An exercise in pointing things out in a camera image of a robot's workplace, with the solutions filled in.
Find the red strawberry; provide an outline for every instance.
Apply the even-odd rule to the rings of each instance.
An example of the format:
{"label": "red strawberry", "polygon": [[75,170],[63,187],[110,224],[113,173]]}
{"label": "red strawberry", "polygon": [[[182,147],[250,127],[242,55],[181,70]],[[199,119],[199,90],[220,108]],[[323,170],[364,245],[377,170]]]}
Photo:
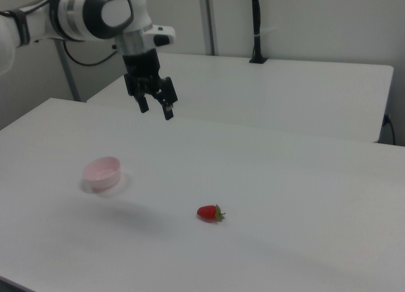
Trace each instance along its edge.
{"label": "red strawberry", "polygon": [[221,213],[221,208],[218,205],[202,206],[197,211],[197,215],[206,220],[222,221],[225,219],[224,214]]}

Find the small bowl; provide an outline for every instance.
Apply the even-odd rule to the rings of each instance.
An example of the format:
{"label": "small bowl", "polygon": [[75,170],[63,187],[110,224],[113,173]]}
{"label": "small bowl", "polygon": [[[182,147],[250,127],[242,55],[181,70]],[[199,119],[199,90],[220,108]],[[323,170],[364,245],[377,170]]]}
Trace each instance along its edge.
{"label": "small bowl", "polygon": [[121,164],[115,157],[102,157],[88,164],[83,171],[84,179],[93,189],[107,189],[121,178]]}

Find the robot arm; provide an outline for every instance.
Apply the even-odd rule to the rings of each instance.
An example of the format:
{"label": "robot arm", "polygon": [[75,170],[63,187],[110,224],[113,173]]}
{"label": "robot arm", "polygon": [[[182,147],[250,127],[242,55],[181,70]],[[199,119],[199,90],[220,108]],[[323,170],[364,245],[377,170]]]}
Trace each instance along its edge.
{"label": "robot arm", "polygon": [[123,56],[128,93],[142,113],[149,109],[145,94],[173,117],[177,95],[169,77],[159,76],[156,48],[171,44],[175,31],[153,25],[146,0],[40,0],[0,13],[0,75],[13,64],[15,48],[41,39],[99,41],[114,38]]}

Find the white wall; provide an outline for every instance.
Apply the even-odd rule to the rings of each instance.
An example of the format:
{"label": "white wall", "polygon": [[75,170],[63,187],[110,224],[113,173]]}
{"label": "white wall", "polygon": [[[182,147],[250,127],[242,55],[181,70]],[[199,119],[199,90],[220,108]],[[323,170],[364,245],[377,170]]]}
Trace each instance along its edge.
{"label": "white wall", "polygon": [[[32,0],[0,0],[0,10]],[[19,48],[11,71],[0,76],[0,129],[49,98],[72,99],[53,41]]]}
{"label": "white wall", "polygon": [[[394,67],[387,113],[405,145],[405,0],[260,0],[263,54]],[[213,0],[218,53],[252,54],[251,0]],[[382,139],[391,143],[389,128]]]}

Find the cable clip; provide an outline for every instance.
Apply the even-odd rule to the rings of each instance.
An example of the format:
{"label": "cable clip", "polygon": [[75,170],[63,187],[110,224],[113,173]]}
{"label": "cable clip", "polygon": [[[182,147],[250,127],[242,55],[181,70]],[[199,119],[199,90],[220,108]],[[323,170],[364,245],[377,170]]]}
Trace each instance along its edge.
{"label": "cable clip", "polygon": [[28,30],[28,22],[25,12],[19,9],[6,11],[14,18],[16,23],[18,34],[20,35],[20,46],[30,44],[30,31]]}

